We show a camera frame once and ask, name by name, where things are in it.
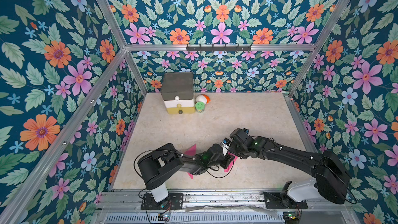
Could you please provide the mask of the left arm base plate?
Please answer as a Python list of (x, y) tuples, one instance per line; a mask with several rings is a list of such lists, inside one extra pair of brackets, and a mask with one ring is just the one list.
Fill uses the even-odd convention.
[(142, 199), (141, 210), (179, 210), (182, 209), (183, 197), (182, 193), (172, 193), (164, 200), (156, 202), (152, 194), (146, 193)]

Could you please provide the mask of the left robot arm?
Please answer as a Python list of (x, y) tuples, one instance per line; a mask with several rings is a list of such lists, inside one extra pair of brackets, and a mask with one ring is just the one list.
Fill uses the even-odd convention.
[(235, 156), (226, 145), (214, 144), (207, 151), (188, 155), (168, 143), (158, 149), (142, 152), (134, 160), (134, 169), (144, 181), (154, 201), (160, 203), (169, 197), (166, 181), (181, 171), (193, 176), (227, 169)]

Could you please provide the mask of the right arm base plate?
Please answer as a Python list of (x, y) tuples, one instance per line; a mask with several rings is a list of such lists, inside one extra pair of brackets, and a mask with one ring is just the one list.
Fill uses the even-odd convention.
[(308, 205), (306, 201), (295, 202), (287, 195), (282, 195), (279, 192), (269, 192), (264, 191), (264, 202), (267, 209), (275, 210), (275, 209), (308, 209)]

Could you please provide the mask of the pink square paper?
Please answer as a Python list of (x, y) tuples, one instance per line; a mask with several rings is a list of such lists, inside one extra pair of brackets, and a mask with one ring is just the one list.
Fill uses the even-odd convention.
[[(184, 153), (185, 155), (194, 156), (194, 155), (196, 154), (196, 152), (197, 152), (197, 145), (194, 144), (194, 145), (192, 145), (190, 148), (188, 148), (187, 150), (185, 150), (183, 153)], [(189, 176), (191, 179), (194, 178), (194, 176), (193, 176), (192, 174), (190, 174), (190, 173), (188, 173), (188, 176)]]

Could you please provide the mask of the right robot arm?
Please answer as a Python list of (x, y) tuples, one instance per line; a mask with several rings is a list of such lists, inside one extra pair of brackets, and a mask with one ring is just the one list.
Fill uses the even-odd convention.
[(310, 199), (342, 205), (349, 193), (351, 177), (333, 152), (317, 153), (291, 148), (273, 138), (250, 136), (247, 129), (235, 129), (226, 140), (228, 150), (240, 159), (262, 159), (279, 162), (311, 176), (302, 182), (288, 181), (279, 194), (283, 206)]

